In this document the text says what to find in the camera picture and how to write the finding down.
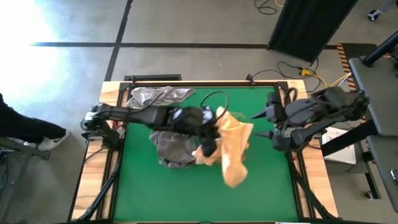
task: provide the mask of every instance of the wooden table frame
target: wooden table frame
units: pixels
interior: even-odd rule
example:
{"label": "wooden table frame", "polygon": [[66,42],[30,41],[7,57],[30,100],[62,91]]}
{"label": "wooden table frame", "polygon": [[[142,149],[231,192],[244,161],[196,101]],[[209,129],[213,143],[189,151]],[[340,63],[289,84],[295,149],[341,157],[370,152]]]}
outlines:
{"label": "wooden table frame", "polygon": [[[298,99],[307,98],[304,82],[302,80],[259,80],[258,85],[274,86],[277,94],[281,97],[284,94],[282,88],[296,88],[298,90]],[[137,82],[104,82],[100,102],[112,106],[124,106],[127,102],[128,93],[135,87],[141,86],[249,86],[249,81],[178,81],[178,82],[157,82],[157,81],[137,81]],[[311,144],[318,146],[318,141],[312,141]],[[85,158],[92,155],[101,148],[101,140],[90,141],[86,150]],[[123,156],[122,151],[108,151],[106,149],[97,153],[82,164],[81,173],[76,186],[73,203],[71,205],[68,221],[80,217],[91,205],[102,185],[108,179],[113,171],[118,157]],[[294,154],[296,168],[302,174],[302,177],[309,183],[312,192],[319,201],[334,216],[338,216],[335,201],[331,191],[325,163],[322,152],[319,149],[306,147],[302,153]],[[92,220],[113,219],[113,207],[118,182],[116,181],[106,194],[103,202],[100,204]],[[292,177],[292,187],[295,195],[297,213],[300,218],[319,218],[319,214],[314,211],[310,201],[303,190]]]}

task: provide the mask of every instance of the person's leg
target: person's leg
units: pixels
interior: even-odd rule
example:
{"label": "person's leg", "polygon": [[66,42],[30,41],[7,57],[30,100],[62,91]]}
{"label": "person's leg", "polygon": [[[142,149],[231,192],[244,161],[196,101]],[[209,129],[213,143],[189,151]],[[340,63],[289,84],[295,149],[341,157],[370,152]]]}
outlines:
{"label": "person's leg", "polygon": [[44,137],[58,139],[64,137],[66,129],[40,119],[28,118],[5,104],[0,94],[0,136],[40,143]]}

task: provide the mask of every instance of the orange cloth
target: orange cloth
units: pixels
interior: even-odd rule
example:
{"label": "orange cloth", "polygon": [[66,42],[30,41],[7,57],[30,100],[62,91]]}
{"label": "orange cloth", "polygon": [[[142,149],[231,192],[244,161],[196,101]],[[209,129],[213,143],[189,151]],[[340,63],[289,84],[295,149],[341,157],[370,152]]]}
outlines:
{"label": "orange cloth", "polygon": [[[224,111],[219,107],[216,116]],[[221,158],[223,178],[230,187],[238,186],[247,176],[248,170],[242,163],[243,152],[249,147],[248,140],[253,124],[239,122],[228,111],[217,121],[220,138],[216,139],[217,149],[210,156],[205,157],[201,146],[193,152],[197,164],[208,166]]]}

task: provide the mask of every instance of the green tabletop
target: green tabletop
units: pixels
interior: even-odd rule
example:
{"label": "green tabletop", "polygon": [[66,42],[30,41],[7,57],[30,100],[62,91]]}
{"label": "green tabletop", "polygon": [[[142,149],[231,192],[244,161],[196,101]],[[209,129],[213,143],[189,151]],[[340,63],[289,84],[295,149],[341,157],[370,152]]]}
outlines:
{"label": "green tabletop", "polygon": [[[197,106],[209,93],[229,94],[229,111],[247,118],[264,109],[274,87],[195,88],[183,106]],[[214,95],[206,105],[223,106],[224,96]],[[254,130],[272,129],[265,119],[250,120]],[[149,141],[150,129],[130,124],[116,197],[115,222],[244,222],[297,221],[289,168],[283,153],[265,138],[251,136],[245,151],[248,176],[235,189],[225,185],[221,164],[169,169],[157,162]]]}

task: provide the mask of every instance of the white sneaker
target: white sneaker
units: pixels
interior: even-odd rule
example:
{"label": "white sneaker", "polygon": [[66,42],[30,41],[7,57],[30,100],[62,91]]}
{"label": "white sneaker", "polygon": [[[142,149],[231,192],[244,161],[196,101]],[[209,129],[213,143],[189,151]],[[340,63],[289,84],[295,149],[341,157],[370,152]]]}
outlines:
{"label": "white sneaker", "polygon": [[49,139],[44,137],[43,141],[37,146],[37,148],[41,151],[48,151],[55,147],[57,147],[63,140],[65,140],[70,134],[70,131],[66,131],[65,135],[61,138],[57,139]]}

